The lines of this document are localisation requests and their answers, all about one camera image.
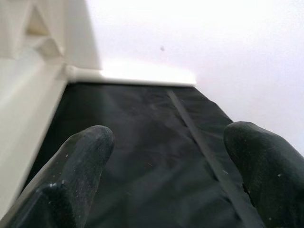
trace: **white wall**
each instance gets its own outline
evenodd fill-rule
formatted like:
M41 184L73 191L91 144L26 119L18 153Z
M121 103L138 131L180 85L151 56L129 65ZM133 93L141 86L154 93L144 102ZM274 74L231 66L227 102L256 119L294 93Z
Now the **white wall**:
M188 69L234 121L274 131L304 155L302 0L86 1L103 62Z

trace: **black tarp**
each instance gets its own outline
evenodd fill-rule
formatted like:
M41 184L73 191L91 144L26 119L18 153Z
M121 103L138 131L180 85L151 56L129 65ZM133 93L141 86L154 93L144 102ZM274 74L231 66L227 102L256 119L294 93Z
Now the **black tarp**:
M168 92L232 181L246 213L232 202ZM223 132L231 122L195 88L68 85L27 183L70 135L104 125L113 131L115 146L87 228L263 227L225 150Z

